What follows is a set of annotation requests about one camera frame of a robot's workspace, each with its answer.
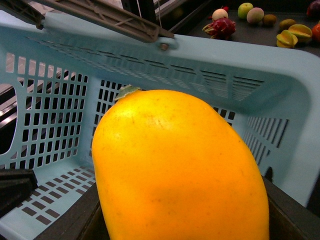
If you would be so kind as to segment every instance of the dark countertop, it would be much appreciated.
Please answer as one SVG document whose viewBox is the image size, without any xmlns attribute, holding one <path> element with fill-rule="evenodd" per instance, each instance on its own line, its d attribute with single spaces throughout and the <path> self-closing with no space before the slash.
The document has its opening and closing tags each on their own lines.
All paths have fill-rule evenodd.
<svg viewBox="0 0 320 240">
<path fill-rule="evenodd" d="M 228 13 L 229 19 L 235 22 L 236 31 L 228 41 L 277 47 L 277 34 L 280 33 L 279 23 L 282 20 L 294 19 L 297 24 L 304 24 L 311 29 L 320 20 L 310 19 L 302 13 L 265 12 L 265 14 L 274 14 L 277 16 L 277 21 L 273 27 L 262 26 L 262 22 L 260 22 L 258 25 L 250 25 L 246 20 L 241 20 L 238 18 L 238 13 L 236 10 L 230 10 Z M 192 28 L 187 35 L 210 38 L 209 35 L 202 31 L 202 28 L 205 25 L 212 22 L 212 20 L 208 19 L 208 17 L 209 15 L 199 21 L 199 23 Z M 307 43 L 298 43 L 295 46 L 295 49 L 303 50 L 320 57 L 320 43 L 312 40 L 308 41 Z"/>
</svg>

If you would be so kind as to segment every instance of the light blue plastic basket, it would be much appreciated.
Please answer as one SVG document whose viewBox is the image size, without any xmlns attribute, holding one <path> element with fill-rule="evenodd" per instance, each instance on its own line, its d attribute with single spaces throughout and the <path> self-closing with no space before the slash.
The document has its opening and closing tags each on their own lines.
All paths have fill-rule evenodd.
<svg viewBox="0 0 320 240">
<path fill-rule="evenodd" d="M 261 174 L 272 167 L 274 184 L 307 204 L 320 169 L 319 57 L 182 35 L 142 43 L 66 14 L 47 13 L 38 30 L 2 15 L 0 84 L 15 89 L 17 124 L 0 167 L 33 169 L 39 185 L 0 219 L 4 237 L 35 238 L 95 182 L 93 133 L 127 84 L 205 100 Z"/>
</svg>

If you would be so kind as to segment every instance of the red fruit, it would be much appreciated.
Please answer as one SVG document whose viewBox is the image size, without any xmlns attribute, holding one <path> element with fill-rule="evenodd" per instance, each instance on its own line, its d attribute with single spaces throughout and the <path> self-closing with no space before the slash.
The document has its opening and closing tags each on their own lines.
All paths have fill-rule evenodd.
<svg viewBox="0 0 320 240">
<path fill-rule="evenodd" d="M 318 18 L 320 17 L 320 0 L 315 0 L 310 3 L 306 15 L 308 17 Z"/>
<path fill-rule="evenodd" d="M 222 7 L 222 9 L 224 9 L 226 12 L 229 11 L 229 7 L 227 7 L 227 6 Z"/>
<path fill-rule="evenodd" d="M 204 26 L 203 31 L 212 36 L 212 39 L 228 40 L 236 31 L 236 23 L 229 18 L 219 18 Z"/>
<path fill-rule="evenodd" d="M 312 28 L 312 40 L 320 43 L 320 23 Z"/>
</svg>

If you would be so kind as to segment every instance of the papaya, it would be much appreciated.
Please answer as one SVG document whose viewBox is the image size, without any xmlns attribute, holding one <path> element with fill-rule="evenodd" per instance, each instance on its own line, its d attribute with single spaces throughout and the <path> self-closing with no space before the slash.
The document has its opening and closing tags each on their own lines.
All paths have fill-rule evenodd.
<svg viewBox="0 0 320 240">
<path fill-rule="evenodd" d="M 187 93 L 137 90 L 102 117 L 92 159 L 111 240 L 268 240 L 259 168 L 236 131 Z"/>
</svg>

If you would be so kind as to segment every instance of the dragon fruit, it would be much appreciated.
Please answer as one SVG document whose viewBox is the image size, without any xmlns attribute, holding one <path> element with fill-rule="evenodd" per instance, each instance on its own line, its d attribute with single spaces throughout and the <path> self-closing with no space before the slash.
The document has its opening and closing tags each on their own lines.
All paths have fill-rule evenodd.
<svg viewBox="0 0 320 240">
<path fill-rule="evenodd" d="M 228 40 L 236 31 L 236 23 L 223 17 L 204 26 L 202 31 L 210 35 L 212 39 Z"/>
</svg>

